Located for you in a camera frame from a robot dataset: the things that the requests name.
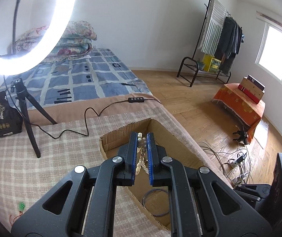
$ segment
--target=red wire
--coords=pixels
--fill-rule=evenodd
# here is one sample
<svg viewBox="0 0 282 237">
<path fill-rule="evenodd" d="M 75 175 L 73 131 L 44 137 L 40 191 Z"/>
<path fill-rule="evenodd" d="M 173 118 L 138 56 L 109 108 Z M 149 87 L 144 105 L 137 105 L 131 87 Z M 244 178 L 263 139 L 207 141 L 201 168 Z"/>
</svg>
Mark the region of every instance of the red wire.
<svg viewBox="0 0 282 237">
<path fill-rule="evenodd" d="M 16 217 L 13 219 L 13 223 L 11 223 L 11 221 L 10 221 L 11 215 L 9 216 L 9 223 L 10 223 L 11 226 L 13 226 L 13 224 L 14 224 L 16 218 L 21 217 L 22 213 L 23 213 L 22 211 L 19 212 L 19 215 L 16 216 Z"/>
</svg>

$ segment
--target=folded quilt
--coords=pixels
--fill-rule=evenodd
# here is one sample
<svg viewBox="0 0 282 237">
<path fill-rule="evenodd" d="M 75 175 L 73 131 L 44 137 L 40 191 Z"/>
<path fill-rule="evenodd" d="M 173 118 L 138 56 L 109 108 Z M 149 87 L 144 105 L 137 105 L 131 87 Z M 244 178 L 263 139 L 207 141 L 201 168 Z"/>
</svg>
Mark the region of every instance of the folded quilt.
<svg viewBox="0 0 282 237">
<path fill-rule="evenodd" d="M 42 39 L 48 27 L 49 25 L 32 28 L 23 33 L 15 43 L 17 53 L 31 51 Z M 97 35 L 88 22 L 70 21 L 55 48 L 40 64 L 85 57 L 93 49 L 91 40 L 97 40 Z"/>
</svg>

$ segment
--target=metal screw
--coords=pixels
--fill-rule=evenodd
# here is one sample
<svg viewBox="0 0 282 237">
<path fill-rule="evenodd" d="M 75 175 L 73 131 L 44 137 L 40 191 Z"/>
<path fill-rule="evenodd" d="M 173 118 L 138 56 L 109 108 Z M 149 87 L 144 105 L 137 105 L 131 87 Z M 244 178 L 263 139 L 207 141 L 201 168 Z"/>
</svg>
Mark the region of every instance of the metal screw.
<svg viewBox="0 0 282 237">
<path fill-rule="evenodd" d="M 165 163 L 171 163 L 173 159 L 169 156 L 165 156 L 164 158 L 162 158 L 162 161 Z"/>
<path fill-rule="evenodd" d="M 74 171 L 78 174 L 83 173 L 85 168 L 83 166 L 77 166 L 75 167 Z"/>
<path fill-rule="evenodd" d="M 207 168 L 206 166 L 202 166 L 199 171 L 202 173 L 202 174 L 208 174 L 210 172 L 210 169 Z"/>
<path fill-rule="evenodd" d="M 120 156 L 115 156 L 112 158 L 112 161 L 115 163 L 120 163 L 122 161 L 122 158 Z"/>
</svg>

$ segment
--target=beige plaid blanket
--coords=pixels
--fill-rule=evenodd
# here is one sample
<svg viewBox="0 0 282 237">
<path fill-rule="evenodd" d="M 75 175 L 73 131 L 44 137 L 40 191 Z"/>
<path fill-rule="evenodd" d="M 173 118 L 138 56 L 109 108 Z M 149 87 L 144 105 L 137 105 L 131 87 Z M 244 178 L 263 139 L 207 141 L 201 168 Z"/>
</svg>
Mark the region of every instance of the beige plaid blanket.
<svg viewBox="0 0 282 237">
<path fill-rule="evenodd" d="M 189 150 L 224 181 L 213 162 L 189 136 L 185 129 L 159 104 L 142 111 L 95 117 L 88 119 L 89 137 L 65 133 L 53 140 L 33 127 L 41 151 L 36 158 L 26 131 L 0 138 L 0 221 L 10 230 L 9 216 L 19 214 L 18 204 L 30 208 L 43 194 L 77 165 L 87 168 L 103 162 L 99 138 L 115 129 L 142 119 L 156 119 L 175 135 Z M 84 120 L 77 120 L 43 127 L 54 136 L 64 129 L 85 133 Z M 129 198 L 122 187 L 117 188 L 114 236 L 170 236 L 159 230 Z"/>
</svg>

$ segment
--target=small table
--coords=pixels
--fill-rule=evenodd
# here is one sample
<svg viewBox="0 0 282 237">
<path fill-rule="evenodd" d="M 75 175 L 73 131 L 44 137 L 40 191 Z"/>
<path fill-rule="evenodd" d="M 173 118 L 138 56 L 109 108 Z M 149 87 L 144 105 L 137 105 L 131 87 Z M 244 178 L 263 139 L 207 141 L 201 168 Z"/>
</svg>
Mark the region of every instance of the small table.
<svg viewBox="0 0 282 237">
<path fill-rule="evenodd" d="M 246 126 L 248 126 L 248 142 L 251 143 L 255 128 L 260 122 L 265 110 L 265 103 L 260 100 L 256 104 L 251 98 L 238 89 L 237 83 L 225 84 L 213 97 L 213 100 L 223 103 Z"/>
</svg>

